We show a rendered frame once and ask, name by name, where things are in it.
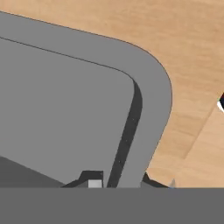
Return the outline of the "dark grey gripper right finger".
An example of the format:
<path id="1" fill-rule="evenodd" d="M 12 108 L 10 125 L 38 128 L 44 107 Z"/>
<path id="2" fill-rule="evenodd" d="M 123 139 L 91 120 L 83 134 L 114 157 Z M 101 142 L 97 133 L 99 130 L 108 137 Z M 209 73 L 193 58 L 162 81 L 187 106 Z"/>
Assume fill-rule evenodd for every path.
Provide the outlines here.
<path id="1" fill-rule="evenodd" d="M 147 186 L 152 186 L 152 187 L 157 187 L 157 188 L 175 188 L 176 187 L 175 180 L 173 180 L 169 185 L 164 185 L 164 184 L 157 182 L 154 179 L 151 179 L 147 173 L 145 173 L 143 175 L 141 184 L 147 185 Z"/>

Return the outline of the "black and white round thing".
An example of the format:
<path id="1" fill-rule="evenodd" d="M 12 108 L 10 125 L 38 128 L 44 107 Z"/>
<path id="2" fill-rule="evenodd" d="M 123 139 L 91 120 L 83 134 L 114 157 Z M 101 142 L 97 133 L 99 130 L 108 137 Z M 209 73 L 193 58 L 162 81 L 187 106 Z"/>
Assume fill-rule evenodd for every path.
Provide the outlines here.
<path id="1" fill-rule="evenodd" d="M 220 99 L 217 101 L 218 108 L 224 113 L 224 93 L 220 97 Z"/>

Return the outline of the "grey rounded flat platform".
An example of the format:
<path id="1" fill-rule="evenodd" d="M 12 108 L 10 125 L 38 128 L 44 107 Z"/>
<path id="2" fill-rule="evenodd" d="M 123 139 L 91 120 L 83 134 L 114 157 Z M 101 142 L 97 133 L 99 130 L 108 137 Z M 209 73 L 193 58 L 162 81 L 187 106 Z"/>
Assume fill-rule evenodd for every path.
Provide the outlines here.
<path id="1" fill-rule="evenodd" d="M 61 187 L 83 171 L 137 187 L 171 107 L 145 50 L 0 11 L 0 187 Z"/>

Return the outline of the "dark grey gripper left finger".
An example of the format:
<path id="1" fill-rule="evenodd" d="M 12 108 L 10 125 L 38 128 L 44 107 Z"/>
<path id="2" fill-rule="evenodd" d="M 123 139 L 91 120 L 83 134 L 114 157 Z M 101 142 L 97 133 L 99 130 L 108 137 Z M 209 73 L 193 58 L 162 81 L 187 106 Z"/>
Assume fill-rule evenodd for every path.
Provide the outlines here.
<path id="1" fill-rule="evenodd" d="M 103 171 L 83 171 L 79 178 L 63 185 L 64 188 L 103 188 Z"/>

